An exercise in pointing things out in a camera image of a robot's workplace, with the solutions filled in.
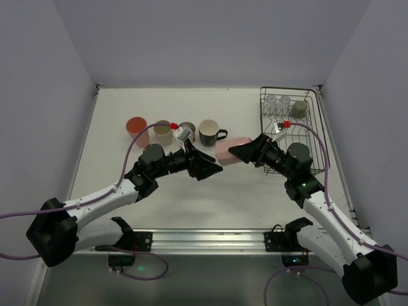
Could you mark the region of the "metal cup with cream label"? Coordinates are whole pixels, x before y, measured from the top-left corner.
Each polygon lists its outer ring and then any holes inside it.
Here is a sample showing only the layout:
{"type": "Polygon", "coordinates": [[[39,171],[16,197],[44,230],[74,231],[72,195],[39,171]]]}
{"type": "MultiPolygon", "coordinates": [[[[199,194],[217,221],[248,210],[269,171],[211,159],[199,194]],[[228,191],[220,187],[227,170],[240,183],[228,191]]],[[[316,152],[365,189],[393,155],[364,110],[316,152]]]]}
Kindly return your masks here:
{"type": "Polygon", "coordinates": [[[194,143],[196,138],[196,128],[191,122],[182,122],[179,125],[180,133],[178,134],[179,140],[185,141],[189,139],[191,143],[194,143]]]}

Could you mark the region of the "beige plastic cup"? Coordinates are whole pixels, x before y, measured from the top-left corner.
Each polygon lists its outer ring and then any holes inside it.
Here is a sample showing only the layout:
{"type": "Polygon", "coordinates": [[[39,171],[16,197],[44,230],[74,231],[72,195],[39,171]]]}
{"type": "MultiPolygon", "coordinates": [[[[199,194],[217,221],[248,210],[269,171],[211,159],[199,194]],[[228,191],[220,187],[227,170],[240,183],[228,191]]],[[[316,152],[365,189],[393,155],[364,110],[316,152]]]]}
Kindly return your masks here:
{"type": "Polygon", "coordinates": [[[157,143],[167,147],[173,142],[173,131],[171,129],[171,123],[167,120],[159,120],[154,126],[154,134],[157,143]]]}

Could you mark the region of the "pink ceramic mug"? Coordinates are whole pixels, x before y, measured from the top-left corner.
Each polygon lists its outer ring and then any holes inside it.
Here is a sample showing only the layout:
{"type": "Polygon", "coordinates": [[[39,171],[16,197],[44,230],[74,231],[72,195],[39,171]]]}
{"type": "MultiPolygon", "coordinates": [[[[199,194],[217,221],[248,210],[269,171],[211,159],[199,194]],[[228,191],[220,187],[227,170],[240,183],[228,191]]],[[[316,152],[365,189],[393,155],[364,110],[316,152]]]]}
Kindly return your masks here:
{"type": "Polygon", "coordinates": [[[229,166],[240,163],[241,160],[229,152],[230,147],[244,145],[251,142],[252,139],[248,137],[236,137],[229,140],[223,140],[215,146],[215,156],[221,166],[229,166]]]}

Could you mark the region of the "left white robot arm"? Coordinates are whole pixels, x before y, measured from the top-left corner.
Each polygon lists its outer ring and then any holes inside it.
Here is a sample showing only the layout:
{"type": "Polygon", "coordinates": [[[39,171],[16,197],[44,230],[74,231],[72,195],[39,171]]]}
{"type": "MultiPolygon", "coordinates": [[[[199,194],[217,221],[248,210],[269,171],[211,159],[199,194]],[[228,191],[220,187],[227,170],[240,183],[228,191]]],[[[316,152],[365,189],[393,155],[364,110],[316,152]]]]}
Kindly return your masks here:
{"type": "Polygon", "coordinates": [[[46,201],[26,237],[48,267],[57,266],[74,252],[91,247],[97,251],[137,251],[136,235],[123,218],[113,217],[103,224],[96,224],[95,220],[144,200],[158,188],[158,178],[181,171],[187,171],[196,180],[204,180],[221,172],[222,166],[189,140],[169,154],[159,144],[148,145],[133,168],[117,183],[64,203],[57,198],[46,201]]]}

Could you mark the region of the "tall pink plastic cup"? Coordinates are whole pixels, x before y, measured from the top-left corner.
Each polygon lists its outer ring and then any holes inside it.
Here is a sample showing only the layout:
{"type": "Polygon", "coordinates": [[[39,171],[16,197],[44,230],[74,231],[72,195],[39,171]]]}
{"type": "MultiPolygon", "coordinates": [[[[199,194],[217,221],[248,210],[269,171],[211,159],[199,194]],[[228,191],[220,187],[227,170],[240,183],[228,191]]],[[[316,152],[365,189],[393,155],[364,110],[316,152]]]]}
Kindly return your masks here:
{"type": "Polygon", "coordinates": [[[143,117],[132,117],[126,122],[126,131],[139,148],[144,148],[150,143],[149,131],[145,130],[147,121],[143,117]]]}

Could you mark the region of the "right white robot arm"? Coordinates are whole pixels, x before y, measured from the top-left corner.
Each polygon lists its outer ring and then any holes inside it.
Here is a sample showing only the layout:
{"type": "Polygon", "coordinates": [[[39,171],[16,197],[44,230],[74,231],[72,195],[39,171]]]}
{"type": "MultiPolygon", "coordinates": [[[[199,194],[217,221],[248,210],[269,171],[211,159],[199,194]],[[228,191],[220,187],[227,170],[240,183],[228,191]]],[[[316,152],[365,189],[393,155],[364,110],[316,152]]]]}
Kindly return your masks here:
{"type": "Polygon", "coordinates": [[[293,143],[283,151],[271,138],[261,134],[228,151],[246,164],[267,165],[286,177],[284,187],[289,198],[327,234],[320,237],[315,227],[308,224],[296,231],[298,244],[336,272],[354,302],[364,305],[397,287],[397,259],[393,249],[388,245],[378,246],[338,210],[327,189],[310,170],[312,158],[306,145],[293,143]]]}

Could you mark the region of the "black mug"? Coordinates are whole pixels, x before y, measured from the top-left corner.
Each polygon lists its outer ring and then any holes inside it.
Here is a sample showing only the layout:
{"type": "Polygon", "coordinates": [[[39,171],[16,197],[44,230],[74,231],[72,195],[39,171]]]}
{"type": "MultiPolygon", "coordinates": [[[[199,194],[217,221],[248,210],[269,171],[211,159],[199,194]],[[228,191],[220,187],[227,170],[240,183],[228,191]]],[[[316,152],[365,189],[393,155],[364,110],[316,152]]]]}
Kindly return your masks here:
{"type": "Polygon", "coordinates": [[[203,120],[199,125],[200,142],[204,147],[212,147],[219,140],[228,136],[228,131],[220,129],[216,121],[212,119],[203,120]]]}

